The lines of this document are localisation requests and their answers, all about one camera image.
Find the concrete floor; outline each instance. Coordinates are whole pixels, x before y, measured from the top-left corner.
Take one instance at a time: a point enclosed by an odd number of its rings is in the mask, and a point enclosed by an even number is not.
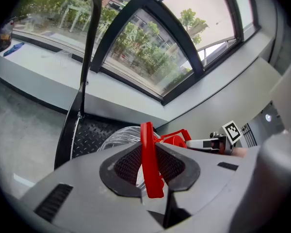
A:
[[[54,169],[65,115],[35,103],[0,82],[0,184],[20,198]]]

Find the blue object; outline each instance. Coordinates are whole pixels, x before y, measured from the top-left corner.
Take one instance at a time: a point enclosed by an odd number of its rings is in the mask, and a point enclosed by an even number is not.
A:
[[[20,49],[21,46],[23,46],[23,45],[24,45],[23,42],[15,44],[14,46],[12,46],[11,49],[9,49],[8,51],[4,52],[3,56],[5,57],[5,56],[11,54],[12,52],[15,52],[16,50]]]

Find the floor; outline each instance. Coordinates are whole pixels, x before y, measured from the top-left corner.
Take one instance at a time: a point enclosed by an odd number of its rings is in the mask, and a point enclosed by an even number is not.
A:
[[[20,198],[54,169],[65,115],[35,103],[0,82],[0,184]]]

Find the black diamond plate platform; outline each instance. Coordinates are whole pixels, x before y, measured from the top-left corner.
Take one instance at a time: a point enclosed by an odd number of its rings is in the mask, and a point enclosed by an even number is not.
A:
[[[100,121],[88,117],[80,119],[74,138],[72,159],[96,152],[110,135],[127,126],[131,124],[115,120]]]

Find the white line on floor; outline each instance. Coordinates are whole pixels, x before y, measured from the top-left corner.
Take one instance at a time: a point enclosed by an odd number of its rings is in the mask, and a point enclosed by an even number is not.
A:
[[[18,181],[18,182],[20,182],[28,187],[33,187],[35,185],[35,183],[33,183],[29,180],[26,180],[26,179],[18,176],[17,174],[13,174],[13,178],[14,178],[14,180],[16,180],[16,181]]]

